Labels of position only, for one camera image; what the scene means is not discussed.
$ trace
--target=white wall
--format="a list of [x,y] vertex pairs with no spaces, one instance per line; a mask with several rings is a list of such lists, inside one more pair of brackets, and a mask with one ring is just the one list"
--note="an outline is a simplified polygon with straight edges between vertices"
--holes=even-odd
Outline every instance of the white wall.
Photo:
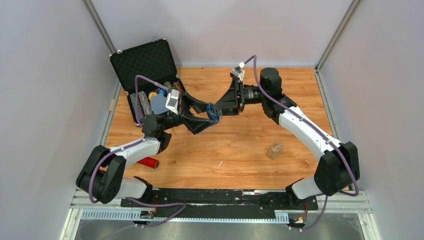
[[92,0],[115,48],[153,36],[178,65],[315,65],[351,0]]
[[56,240],[117,84],[79,0],[0,1],[0,239]]
[[383,239],[422,239],[424,2],[363,0],[322,70]]

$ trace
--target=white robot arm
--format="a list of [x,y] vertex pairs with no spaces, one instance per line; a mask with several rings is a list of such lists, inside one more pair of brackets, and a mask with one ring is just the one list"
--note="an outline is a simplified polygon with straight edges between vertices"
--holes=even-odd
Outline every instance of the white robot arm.
[[[222,116],[238,115],[244,110],[245,105],[259,103],[262,104],[263,111],[269,118],[293,133],[318,160],[318,167],[314,175],[302,178],[286,187],[285,190],[291,203],[300,203],[308,197],[319,194],[331,196],[352,183],[334,146],[337,146],[346,158],[355,179],[359,179],[356,146],[351,142],[342,143],[333,138],[305,116],[296,103],[283,94],[282,79],[275,68],[262,69],[260,85],[270,96],[283,104],[284,108],[264,97],[257,86],[243,85],[245,72],[242,68],[243,66],[239,65],[231,71],[231,85],[215,105],[199,101],[186,92],[180,95],[178,91],[171,89],[166,101],[166,107],[170,110],[170,114],[146,116],[142,121],[144,138],[110,149],[101,145],[95,147],[80,172],[76,185],[86,192],[92,188],[93,197],[104,204],[115,197],[139,199],[148,188],[152,188],[152,185],[138,177],[123,177],[124,170],[145,157],[165,150],[171,139],[171,134],[166,133],[165,130],[184,124],[193,134],[198,134],[217,124],[218,119]],[[194,116],[190,112],[190,109],[194,109],[196,113],[206,112],[212,105],[214,114],[220,115],[218,119],[209,116],[210,111],[208,111],[210,119]],[[305,120],[315,126],[328,140],[324,140],[316,129],[308,125]],[[102,167],[107,167],[107,170],[94,172],[96,165],[100,164],[101,159],[108,154],[110,156],[101,164]]]
[[[325,133],[305,116],[297,104],[283,94],[282,79],[277,69],[270,67],[262,69],[260,71],[260,85],[267,95],[285,107],[281,107],[280,104],[276,104],[266,97],[258,86],[243,85],[243,66],[244,64],[240,64],[230,72],[231,85],[213,108],[221,111],[224,116],[232,116],[242,112],[245,105],[261,103],[267,117],[293,133],[313,153],[318,160],[315,174],[302,178],[286,187],[286,192],[294,204],[319,194],[332,196],[352,183],[352,179],[334,146],[345,157],[355,179],[359,179],[358,150],[353,143],[340,142]],[[317,131],[326,136],[327,139],[324,139]]]
[[[167,129],[184,124],[195,135],[217,124],[216,120],[197,117],[190,112],[193,109],[198,114],[203,113],[208,104],[187,92],[180,94],[171,89],[166,101],[170,112],[147,115],[142,120],[144,137],[140,139],[111,148],[95,147],[79,173],[76,185],[87,193],[92,190],[92,197],[103,204],[116,197],[141,198],[152,185],[139,177],[123,177],[124,170],[141,159],[164,151],[172,136],[165,132]],[[98,165],[107,169],[95,172]]]
[[[325,155],[326,152],[333,151],[334,148],[303,120],[308,120],[315,125],[336,146],[340,145],[341,142],[338,139],[330,136],[319,128],[307,116],[305,116],[298,106],[292,106],[290,109],[304,118],[300,120],[291,112],[285,111],[279,115],[278,124],[294,134],[312,152],[317,161],[319,161],[321,156]],[[309,176],[297,181],[293,184],[292,190],[298,199],[305,199],[310,196],[322,194],[321,190],[315,183],[314,176]]]

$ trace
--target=cable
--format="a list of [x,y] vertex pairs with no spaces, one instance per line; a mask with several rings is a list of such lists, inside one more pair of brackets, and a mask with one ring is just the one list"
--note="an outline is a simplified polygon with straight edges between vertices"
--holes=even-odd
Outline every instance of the cable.
[[[145,77],[145,76],[143,76],[143,75],[136,75],[135,76],[135,92],[136,93],[138,93],[139,92],[139,85],[138,85],[138,82],[139,82],[139,79],[143,79],[143,80],[145,80],[145,81],[147,81],[147,82],[149,82],[149,83],[151,83],[151,84],[153,84],[153,85],[155,85],[156,87],[159,87],[159,88],[161,88],[161,89],[163,89],[163,90],[165,90],[165,91],[168,91],[169,89],[166,87],[166,86],[164,86],[164,85],[162,85],[162,84],[160,84],[159,82],[156,82],[156,81],[153,81],[152,79],[150,79],[150,78],[148,78],[148,77]],[[137,106],[140,102],[139,102],[140,100],[139,100],[139,98],[138,97],[136,97],[135,98],[135,105]],[[135,108],[135,115],[137,116],[137,114],[138,114],[138,108],[136,107]],[[140,120],[138,119],[138,118],[135,118],[136,119],[136,121],[137,121],[137,123],[142,127],[143,125],[142,125],[142,123],[140,122]],[[134,146],[136,146],[136,145],[138,145],[138,144],[141,144],[142,142],[144,142],[144,140],[146,139],[146,136],[144,136],[140,141],[137,141],[137,142],[134,142],[133,144],[130,144],[130,145],[128,145],[128,146],[124,146],[123,148],[118,148],[118,149],[115,149],[115,150],[113,150],[113,151],[111,151],[111,152],[109,152],[108,154],[106,154],[98,163],[97,163],[97,165],[95,166],[95,168],[94,168],[94,170],[93,170],[93,173],[91,174],[91,178],[90,178],[90,183],[89,183],[89,185],[88,185],[88,197],[90,198],[90,201],[93,203],[93,204],[95,204],[95,203],[98,203],[99,201],[98,200],[94,200],[94,198],[93,198],[93,184],[94,184],[94,179],[95,179],[95,176],[96,176],[96,173],[97,173],[97,171],[99,170],[99,168],[100,168],[100,166],[102,165],[102,163],[108,158],[108,157],[110,157],[112,154],[116,154],[117,152],[119,152],[119,151],[123,151],[123,150],[125,150],[125,149],[128,149],[128,148],[131,148],[131,147],[134,147]]]
[[186,208],[186,204],[183,203],[183,202],[176,202],[176,203],[169,203],[169,204],[148,204],[148,203],[140,202],[140,201],[138,201],[138,200],[136,200],[132,197],[126,197],[126,199],[128,199],[128,200],[130,200],[130,201],[132,201],[132,202],[134,202],[138,205],[142,205],[142,206],[145,206],[145,207],[151,207],[151,208],[166,208],[166,207],[173,207],[173,206],[182,206],[182,207],[178,211],[176,211],[174,214],[172,214],[170,217],[168,217],[168,218],[166,218],[166,219],[164,219],[160,222],[156,222],[156,223],[148,224],[148,225],[147,224],[136,224],[135,226],[134,225],[125,226],[125,227],[107,235],[106,237],[102,238],[101,240],[109,239],[110,237],[112,237],[113,235],[116,235],[117,233],[120,233],[122,231],[125,231],[127,229],[131,229],[131,228],[134,228],[134,227],[147,228],[147,227],[156,227],[156,226],[162,225],[162,224],[168,222],[169,220],[171,220],[172,218],[174,218],[176,215],[181,213],[181,211],[183,211]]
[[133,201],[134,203],[138,204],[138,205],[142,205],[145,207],[150,207],[150,208],[166,208],[166,207],[173,207],[173,206],[182,206],[178,211],[176,211],[174,214],[172,214],[170,217],[157,222],[157,223],[153,223],[153,224],[149,224],[149,225],[144,225],[144,224],[139,224],[140,227],[144,228],[144,227],[155,227],[155,226],[159,226],[162,225],[166,222],[168,222],[169,220],[171,220],[172,218],[174,218],[176,215],[178,215],[179,213],[181,213],[181,211],[183,211],[186,208],[186,204],[184,202],[175,202],[175,203],[168,203],[168,204],[148,204],[148,203],[144,203],[141,201],[138,201],[132,197],[127,197],[126,199]]
[[113,150],[113,151],[111,151],[111,152],[109,152],[108,154],[106,154],[104,157],[102,157],[101,159],[100,159],[100,161],[97,163],[97,165],[94,167],[94,170],[93,170],[93,172],[92,172],[92,174],[91,174],[91,178],[90,178],[90,183],[89,183],[89,185],[88,185],[88,198],[90,198],[90,201],[93,203],[93,204],[95,204],[95,203],[98,203],[99,202],[99,200],[94,200],[94,198],[93,198],[93,184],[94,184],[94,179],[95,179],[95,176],[96,176],[96,173],[97,173],[97,171],[99,171],[99,168],[100,168],[100,166],[102,165],[102,163],[108,158],[108,157],[110,157],[112,154],[116,154],[117,152],[120,152],[120,151],[123,151],[123,150],[125,150],[125,149],[129,149],[129,148],[131,148],[131,147],[134,147],[134,146],[136,146],[136,145],[139,145],[139,144],[141,144],[142,142],[144,142],[145,141],[145,139],[146,139],[146,136],[143,136],[143,138],[142,139],[140,139],[140,140],[138,140],[138,141],[136,141],[136,142],[134,142],[134,143],[132,143],[132,144],[129,144],[129,145],[127,145],[127,146],[124,146],[124,147],[122,147],[122,148],[117,148],[117,149],[115,149],[115,150]]
[[306,206],[305,214],[303,216],[299,217],[298,219],[305,218],[304,222],[306,223],[306,221],[308,220],[308,202],[305,202],[305,206]]
[[[293,114],[294,116],[296,116],[298,119],[302,119],[302,117],[297,114],[295,111],[291,110],[289,107],[285,106],[284,104],[282,104],[281,102],[277,101],[276,99],[274,99],[272,96],[270,96],[261,86],[261,83],[259,82],[258,79],[258,73],[257,73],[257,68],[256,68],[256,60],[257,60],[257,56],[256,54],[254,54],[253,56],[251,56],[249,59],[247,59],[244,64],[246,65],[248,62],[250,62],[253,59],[253,74],[254,74],[254,79],[256,80],[256,84],[259,87],[259,90],[263,93],[263,95],[265,95],[265,97],[267,97],[269,100],[271,100],[272,102],[276,103],[278,106],[284,108],[285,110],[289,111],[291,114]],[[359,188],[358,188],[358,183],[354,177],[354,173],[352,172],[348,161],[346,160],[345,156],[343,155],[343,153],[340,151],[340,149],[332,142],[329,141],[330,139],[323,133],[321,132],[318,127],[316,127],[314,124],[312,124],[310,121],[304,119],[303,120],[306,124],[308,124],[312,129],[314,129],[325,141],[328,141],[329,144],[334,148],[334,150],[337,152],[337,154],[340,156],[341,161],[343,162],[344,166],[346,167],[346,170],[349,174],[350,179],[352,180],[353,186],[355,188],[355,193],[350,193],[350,192],[345,192],[345,191],[340,191],[340,193],[348,195],[348,196],[352,196],[352,197],[356,197],[359,195]],[[309,230],[312,229],[323,217],[324,215],[324,211],[326,209],[327,206],[327,200],[328,200],[328,196],[325,196],[325,201],[324,201],[324,206],[322,207],[322,211],[321,214],[319,215],[318,219],[316,220],[316,222],[314,222],[311,226],[309,227],[305,227],[303,228],[303,230]]]
[[[156,87],[159,87],[159,88],[161,88],[161,89],[163,89],[163,90],[165,90],[165,91],[167,91],[168,92],[168,90],[169,90],[169,88],[167,88],[166,86],[164,86],[164,85],[162,85],[162,84],[160,84],[159,82],[156,82],[156,81],[153,81],[152,79],[150,79],[150,78],[148,78],[148,77],[145,77],[145,76],[143,76],[143,75],[136,75],[135,76],[135,92],[136,93],[138,93],[139,92],[139,79],[143,79],[143,80],[145,80],[145,81],[147,81],[147,82],[149,82],[149,83],[151,83],[151,84],[153,84],[153,85],[155,85]],[[136,106],[138,106],[139,105],[139,103],[140,103],[140,99],[138,98],[138,96],[135,98],[135,105]],[[134,111],[135,111],[135,115],[136,116],[138,116],[139,115],[139,109],[136,107],[135,109],[134,109]],[[140,127],[143,127],[143,125],[142,125],[142,123],[140,122],[140,120],[136,117],[135,118],[135,120],[137,121],[137,123],[138,123],[138,125],[140,126]]]

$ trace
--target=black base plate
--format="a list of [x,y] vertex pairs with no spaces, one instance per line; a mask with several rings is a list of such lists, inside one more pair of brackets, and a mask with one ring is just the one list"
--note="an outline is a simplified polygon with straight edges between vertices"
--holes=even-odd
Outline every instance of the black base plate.
[[[286,203],[286,192],[261,192],[246,195],[243,192],[254,192],[253,189],[198,189],[198,188],[160,188],[151,192],[149,204],[188,204],[179,218],[220,218],[220,219],[274,219],[274,210],[318,210],[317,198],[311,196],[297,206],[290,207]],[[121,207],[139,207],[138,204],[122,199]],[[160,207],[155,217],[169,217],[181,206]]]

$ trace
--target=wooden floor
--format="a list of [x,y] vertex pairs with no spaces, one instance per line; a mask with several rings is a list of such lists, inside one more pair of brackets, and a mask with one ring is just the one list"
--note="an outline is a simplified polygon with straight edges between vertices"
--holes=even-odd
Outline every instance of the wooden floor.
[[[188,93],[215,103],[230,86],[230,70],[184,67],[178,73]],[[245,70],[244,83],[256,85],[253,70]],[[331,134],[313,69],[278,68],[278,71],[283,92]],[[314,174],[317,167],[309,150],[288,130],[267,118],[260,104],[247,105],[239,116],[225,116],[198,135],[192,135],[184,125],[167,132],[172,134],[168,148],[154,156],[160,161],[159,167],[153,169],[136,163],[125,171],[126,177],[139,176],[157,188],[284,189]],[[121,91],[106,146],[122,145],[141,136]],[[282,143],[282,153],[271,160],[266,151],[274,141]]]

